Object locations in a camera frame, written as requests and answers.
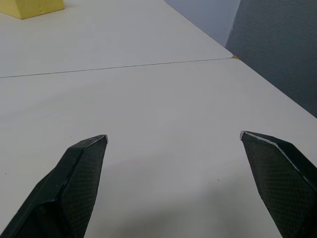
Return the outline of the yellow block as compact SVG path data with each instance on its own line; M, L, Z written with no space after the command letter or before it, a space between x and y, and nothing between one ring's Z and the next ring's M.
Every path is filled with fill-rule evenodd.
M0 0L0 12L27 19L65 9L63 0Z

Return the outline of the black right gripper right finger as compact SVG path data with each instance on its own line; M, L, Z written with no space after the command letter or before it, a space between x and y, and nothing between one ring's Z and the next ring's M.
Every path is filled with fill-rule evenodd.
M317 238L317 167L293 144L240 133L258 193L283 238Z

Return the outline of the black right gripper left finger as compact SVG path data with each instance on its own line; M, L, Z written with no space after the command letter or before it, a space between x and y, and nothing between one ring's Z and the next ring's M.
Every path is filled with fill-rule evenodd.
M84 238L108 143L98 135L70 146L32 189L0 238Z

